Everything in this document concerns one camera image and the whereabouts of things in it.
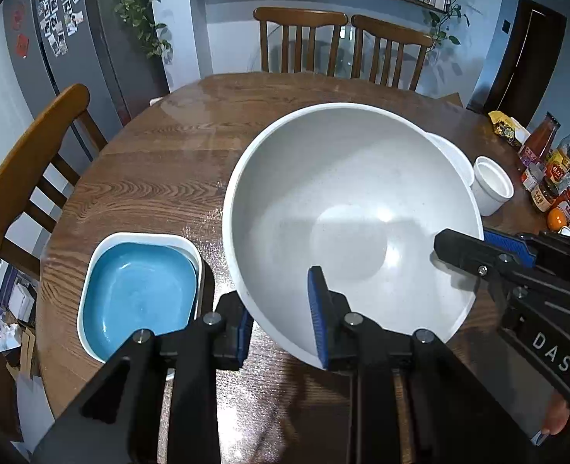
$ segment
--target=hanging plant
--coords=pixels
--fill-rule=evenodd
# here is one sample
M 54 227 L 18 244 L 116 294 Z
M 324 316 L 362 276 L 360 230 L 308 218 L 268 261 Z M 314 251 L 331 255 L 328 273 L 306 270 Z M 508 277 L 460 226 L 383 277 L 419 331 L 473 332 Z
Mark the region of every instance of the hanging plant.
M 122 21 L 131 26 L 148 57 L 162 55 L 173 50 L 171 44 L 158 35 L 158 30 L 167 27 L 164 22 L 154 22 L 151 5 L 154 0 L 116 0 L 114 7 Z
M 450 31 L 450 19 L 456 17 L 459 21 L 465 17 L 468 27 L 470 26 L 470 19 L 468 16 L 461 12 L 461 5 L 457 3 L 458 0 L 448 0 L 448 8 L 443 16 L 437 15 L 435 12 L 429 12 L 431 17 L 431 38 L 433 38 L 433 45 L 427 52 L 431 52 L 436 47 L 441 47 L 444 40 L 450 40 L 455 45 L 461 45 L 459 39 Z

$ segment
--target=chair backrest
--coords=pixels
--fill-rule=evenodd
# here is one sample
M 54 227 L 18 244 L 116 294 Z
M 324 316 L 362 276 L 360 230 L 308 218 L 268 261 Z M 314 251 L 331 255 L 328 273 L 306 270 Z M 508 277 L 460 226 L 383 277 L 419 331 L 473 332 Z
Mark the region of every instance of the chair backrest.
M 107 144 L 89 116 L 88 104 L 89 91 L 85 85 L 68 87 L 34 120 L 0 167 L 0 258 L 36 279 L 40 279 L 40 260 L 5 235 L 22 213 L 49 232 L 53 231 L 55 220 L 30 200 L 31 194 L 37 187 L 59 208 L 65 204 L 63 194 L 43 176 L 49 164 L 72 186 L 79 181 L 79 175 L 58 154 L 64 134 L 74 120 L 83 124 L 99 151 Z
M 377 69 L 380 57 L 380 42 L 386 39 L 386 51 L 384 54 L 384 64 L 382 68 L 382 78 L 380 79 L 381 85 L 388 83 L 388 75 L 390 73 L 390 58 L 392 54 L 393 42 L 399 43 L 397 51 L 397 60 L 394 66 L 393 83 L 392 87 L 398 88 L 399 78 L 401 77 L 401 67 L 403 66 L 403 48 L 408 44 L 415 44 L 420 46 L 420 52 L 416 60 L 416 67 L 414 68 L 414 75 L 412 82 L 410 82 L 410 90 L 415 91 L 422 71 L 422 64 L 425 60 L 427 49 L 433 44 L 433 39 L 420 31 L 409 29 L 408 27 L 397 26 L 391 22 L 380 21 L 365 15 L 352 16 L 352 26 L 355 28 L 355 43 L 354 43 L 354 61 L 352 63 L 351 78 L 360 78 L 360 67 L 362 65 L 362 36 L 366 31 L 375 37 L 373 47 L 373 61 L 371 63 L 371 71 L 369 73 L 369 82 L 375 83 L 377 78 Z
M 302 28 L 310 28 L 306 69 L 312 72 L 315 67 L 315 30 L 322 26 L 333 26 L 327 75 L 329 77 L 334 76 L 341 27 L 348 23 L 348 17 L 344 13 L 285 9 L 282 7 L 258 7 L 253 11 L 253 17 L 259 21 L 261 70 L 264 72 L 268 71 L 268 21 L 275 22 L 283 27 L 281 73 L 289 73 L 289 26 L 295 26 L 294 73 L 298 73 L 302 69 Z

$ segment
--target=refrigerator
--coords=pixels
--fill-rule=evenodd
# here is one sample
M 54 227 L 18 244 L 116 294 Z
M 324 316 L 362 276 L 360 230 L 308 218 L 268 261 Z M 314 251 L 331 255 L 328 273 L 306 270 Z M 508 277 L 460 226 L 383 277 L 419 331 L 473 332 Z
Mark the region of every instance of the refrigerator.
M 89 89 L 89 114 L 110 141 L 150 105 L 150 99 L 169 93 L 162 60 L 147 57 L 134 30 L 114 12 L 116 3 L 3 1 L 10 58 L 34 118 L 66 87 L 82 83 Z M 80 124 L 74 123 L 60 155 L 82 174 L 97 151 Z

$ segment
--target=round wooden table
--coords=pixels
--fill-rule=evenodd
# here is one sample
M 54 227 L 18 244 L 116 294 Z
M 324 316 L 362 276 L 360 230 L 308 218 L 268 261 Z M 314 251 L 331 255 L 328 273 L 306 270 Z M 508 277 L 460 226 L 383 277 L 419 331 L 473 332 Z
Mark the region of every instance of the round wooden table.
M 107 145 L 79 181 L 49 241 L 36 331 L 55 416 L 100 366 L 77 336 L 83 280 L 98 243 L 120 231 L 183 235 L 212 267 L 216 297 L 233 290 L 221 215 L 237 160 L 276 119 L 333 101 L 390 110 L 456 143 L 472 162 L 479 155 L 494 159 L 513 180 L 515 196 L 485 218 L 485 226 L 509 233 L 544 227 L 519 181 L 515 150 L 493 134 L 487 117 L 411 91 L 304 73 L 215 75 L 185 86 L 145 110 Z M 450 341 L 474 371 L 472 333 L 492 335 L 496 317 L 493 302 L 481 292 Z M 346 378 L 302 364 L 255 325 L 244 369 L 218 372 L 223 462 L 342 462 L 348 398 Z

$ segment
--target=white bowl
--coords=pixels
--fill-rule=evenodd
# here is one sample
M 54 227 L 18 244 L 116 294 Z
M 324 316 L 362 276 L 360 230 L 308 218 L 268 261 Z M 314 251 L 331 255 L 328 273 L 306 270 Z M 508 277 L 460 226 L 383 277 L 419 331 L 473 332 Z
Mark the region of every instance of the white bowl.
M 222 233 L 241 300 L 269 336 L 321 367 L 307 271 L 382 327 L 446 341 L 474 302 L 476 278 L 437 260 L 434 236 L 483 239 L 469 187 L 413 123 L 351 103 L 298 110 L 245 150 L 225 194 Z
M 488 217 L 513 196 L 515 189 L 509 175 L 497 162 L 481 156 L 474 161 L 472 192 L 481 216 Z
M 472 183 L 474 183 L 474 169 L 468 157 L 466 157 L 456 145 L 442 136 L 428 132 L 427 137 L 444 153 L 446 158 L 450 160 L 453 167 L 459 173 L 459 176 L 461 176 L 463 183 L 465 183 L 467 187 L 471 187 Z

